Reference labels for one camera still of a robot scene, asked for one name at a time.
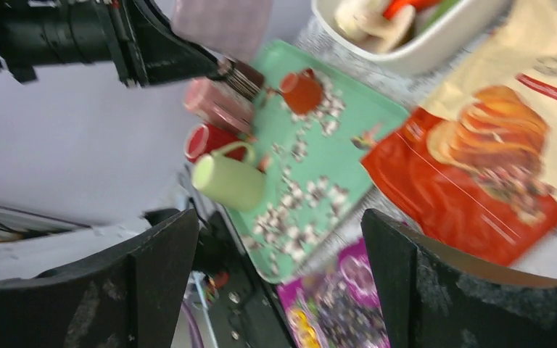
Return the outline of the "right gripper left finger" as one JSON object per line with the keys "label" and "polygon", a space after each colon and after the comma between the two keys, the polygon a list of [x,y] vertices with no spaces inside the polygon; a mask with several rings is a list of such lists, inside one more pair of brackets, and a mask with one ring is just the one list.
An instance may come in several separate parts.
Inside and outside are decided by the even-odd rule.
{"label": "right gripper left finger", "polygon": [[198,234],[187,210],[35,278],[0,281],[0,347],[169,347]]}

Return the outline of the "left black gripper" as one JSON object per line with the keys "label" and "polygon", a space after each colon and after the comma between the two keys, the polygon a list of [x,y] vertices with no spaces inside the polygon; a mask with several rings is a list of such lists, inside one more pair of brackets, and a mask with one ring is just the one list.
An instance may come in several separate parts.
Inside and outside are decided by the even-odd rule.
{"label": "left black gripper", "polygon": [[98,62],[127,87],[221,78],[218,59],[173,33],[154,1],[0,1],[0,70],[19,83],[37,67]]}

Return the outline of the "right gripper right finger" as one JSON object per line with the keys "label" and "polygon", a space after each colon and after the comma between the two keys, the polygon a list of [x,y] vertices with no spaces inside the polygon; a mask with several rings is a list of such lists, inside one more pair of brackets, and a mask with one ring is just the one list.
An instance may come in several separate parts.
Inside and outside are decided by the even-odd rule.
{"label": "right gripper right finger", "polygon": [[557,279],[484,261],[375,209],[360,226],[392,347],[557,347]]}

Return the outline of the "lilac mug black handle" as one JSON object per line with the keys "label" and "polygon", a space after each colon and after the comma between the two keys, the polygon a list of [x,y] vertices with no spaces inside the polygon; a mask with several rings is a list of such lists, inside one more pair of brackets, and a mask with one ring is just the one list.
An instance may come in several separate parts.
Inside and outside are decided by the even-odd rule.
{"label": "lilac mug black handle", "polygon": [[263,41],[272,1],[175,1],[171,29],[179,37],[221,54],[208,78],[224,82],[248,100],[264,84],[249,62]]}

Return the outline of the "small orange cup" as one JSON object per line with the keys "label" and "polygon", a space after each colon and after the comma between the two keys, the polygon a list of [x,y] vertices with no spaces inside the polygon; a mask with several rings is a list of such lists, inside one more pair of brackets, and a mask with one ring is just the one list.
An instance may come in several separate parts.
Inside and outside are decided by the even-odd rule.
{"label": "small orange cup", "polygon": [[310,68],[285,75],[279,84],[279,92],[296,115],[313,111],[323,100],[323,87]]}

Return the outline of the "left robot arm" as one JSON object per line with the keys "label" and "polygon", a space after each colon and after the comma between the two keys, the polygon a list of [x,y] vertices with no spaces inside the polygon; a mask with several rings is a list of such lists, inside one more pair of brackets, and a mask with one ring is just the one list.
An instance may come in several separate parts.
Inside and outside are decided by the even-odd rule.
{"label": "left robot arm", "polygon": [[15,210],[64,234],[0,244],[0,280],[32,278],[145,231],[179,207],[183,143],[198,120],[184,84],[126,88],[110,63],[45,67],[26,85],[0,72],[0,222]]}

